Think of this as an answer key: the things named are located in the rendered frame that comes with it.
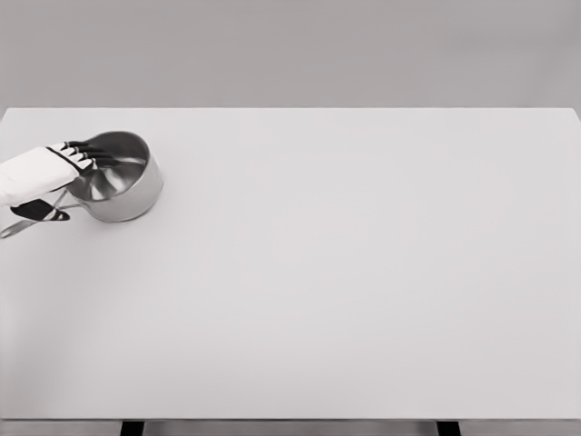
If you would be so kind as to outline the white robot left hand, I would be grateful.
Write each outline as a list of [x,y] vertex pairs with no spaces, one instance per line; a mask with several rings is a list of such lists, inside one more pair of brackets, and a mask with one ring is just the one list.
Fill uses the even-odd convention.
[[0,163],[0,207],[35,222],[63,222],[70,215],[42,199],[77,178],[117,160],[87,142],[35,147]]

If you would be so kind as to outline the steel saucepan with long handle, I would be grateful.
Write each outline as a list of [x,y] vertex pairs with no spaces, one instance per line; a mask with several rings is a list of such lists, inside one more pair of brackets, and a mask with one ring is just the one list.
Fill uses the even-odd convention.
[[[76,142],[87,142],[106,151],[118,164],[93,170],[58,191],[44,194],[43,200],[65,213],[70,208],[82,207],[93,218],[106,223],[137,219],[155,205],[163,189],[163,177],[141,136],[111,131]],[[0,238],[13,236],[36,223],[51,223],[21,218],[1,231]]]

